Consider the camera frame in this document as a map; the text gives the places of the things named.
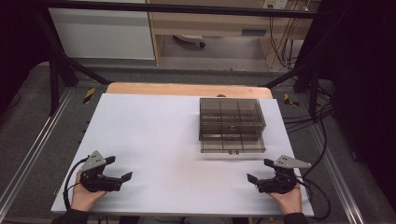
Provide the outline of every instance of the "desk panel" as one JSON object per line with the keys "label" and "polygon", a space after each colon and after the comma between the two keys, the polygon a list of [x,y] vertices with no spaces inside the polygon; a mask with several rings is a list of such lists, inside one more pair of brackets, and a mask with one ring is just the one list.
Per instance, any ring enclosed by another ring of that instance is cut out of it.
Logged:
{"label": "desk panel", "polygon": [[[116,161],[105,169],[105,175],[119,177],[131,171],[134,174],[120,192],[109,192],[101,199],[93,213],[281,215],[277,203],[247,181],[247,173],[263,178],[274,176],[274,170],[264,166],[262,159],[276,160],[282,154],[293,157],[276,100],[260,99],[267,124],[263,132],[266,152],[229,155],[201,153],[199,99],[199,96],[102,95],[73,164],[98,150],[104,157],[116,156]],[[312,216],[304,188],[302,193],[304,213]],[[61,192],[51,211],[65,211]]]}

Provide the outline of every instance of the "black horizontal bar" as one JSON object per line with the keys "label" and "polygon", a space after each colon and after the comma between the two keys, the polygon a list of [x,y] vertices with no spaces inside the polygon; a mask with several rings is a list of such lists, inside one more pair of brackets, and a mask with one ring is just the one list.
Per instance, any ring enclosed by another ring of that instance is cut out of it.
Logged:
{"label": "black horizontal bar", "polygon": [[64,1],[64,0],[34,0],[32,2],[36,6],[40,6],[40,7],[112,10],[112,11],[172,12],[172,13],[194,13],[194,14],[278,17],[278,18],[299,18],[299,19],[328,18],[329,16],[332,15],[332,13],[329,12],[260,9],[260,8],[245,8],[245,7],[203,7],[203,6],[184,6],[184,5],[113,3],[113,2],[110,3],[110,2],[89,2],[89,1]]}

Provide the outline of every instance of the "person's arm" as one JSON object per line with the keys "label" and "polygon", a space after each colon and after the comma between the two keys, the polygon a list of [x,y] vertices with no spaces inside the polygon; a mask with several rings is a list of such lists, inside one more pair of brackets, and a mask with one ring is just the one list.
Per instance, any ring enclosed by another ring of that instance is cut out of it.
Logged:
{"label": "person's arm", "polygon": [[285,224],[306,224],[306,220],[303,214],[303,203],[302,195],[300,191],[300,184],[297,183],[294,189],[285,194],[269,193],[277,203],[279,204],[280,210],[282,210]]}
{"label": "person's arm", "polygon": [[76,176],[76,185],[73,187],[73,197],[70,209],[63,216],[51,221],[51,224],[86,224],[89,211],[96,202],[105,196],[106,191],[90,192],[79,184],[81,173]]}

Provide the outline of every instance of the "human hand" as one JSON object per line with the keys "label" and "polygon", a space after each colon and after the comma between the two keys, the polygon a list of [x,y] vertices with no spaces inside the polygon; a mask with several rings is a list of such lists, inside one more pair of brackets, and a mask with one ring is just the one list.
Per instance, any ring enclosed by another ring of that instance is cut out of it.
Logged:
{"label": "human hand", "polygon": [[280,210],[282,210],[284,215],[303,212],[303,203],[299,183],[297,183],[291,191],[285,194],[274,192],[268,194],[277,201]]}
{"label": "human hand", "polygon": [[89,212],[91,208],[96,204],[96,202],[100,198],[105,196],[107,191],[102,191],[102,190],[96,192],[88,191],[81,184],[79,184],[80,177],[81,177],[81,173],[78,172],[76,175],[77,185],[73,187],[73,197],[70,208],[79,211]]}

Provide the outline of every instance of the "right hand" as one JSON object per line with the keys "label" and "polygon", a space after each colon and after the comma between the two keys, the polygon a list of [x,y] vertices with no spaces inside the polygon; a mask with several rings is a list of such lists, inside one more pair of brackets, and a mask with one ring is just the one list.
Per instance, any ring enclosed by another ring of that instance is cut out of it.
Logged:
{"label": "right hand", "polygon": [[297,183],[291,191],[285,194],[274,192],[268,194],[277,201],[280,210],[282,210],[284,215],[303,212],[302,195],[299,183]]}

